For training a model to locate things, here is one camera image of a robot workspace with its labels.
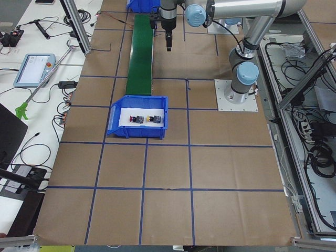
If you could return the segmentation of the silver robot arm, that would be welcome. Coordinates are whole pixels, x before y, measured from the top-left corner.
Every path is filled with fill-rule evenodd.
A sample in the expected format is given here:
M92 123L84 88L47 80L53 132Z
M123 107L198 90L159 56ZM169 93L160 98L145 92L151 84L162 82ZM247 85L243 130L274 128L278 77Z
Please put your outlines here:
M219 19L254 18L247 34L229 55L233 79L224 95L229 102L242 104L259 76L259 69L251 60L266 31L276 18L296 13L305 3L306 1L161 1L159 12L151 16L150 23L154 26L155 22L161 22L165 30L167 50L171 51L173 29L176 28L176 8L179 4L185 5L185 16L192 27L208 27Z

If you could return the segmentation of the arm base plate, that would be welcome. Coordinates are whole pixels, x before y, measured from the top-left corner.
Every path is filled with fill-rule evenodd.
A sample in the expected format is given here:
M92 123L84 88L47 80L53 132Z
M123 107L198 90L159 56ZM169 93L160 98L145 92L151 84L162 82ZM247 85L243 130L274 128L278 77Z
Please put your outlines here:
M250 88L246 94L239 94L232 89L231 82L232 80L214 80L218 111L258 112L256 96L249 95L253 89Z

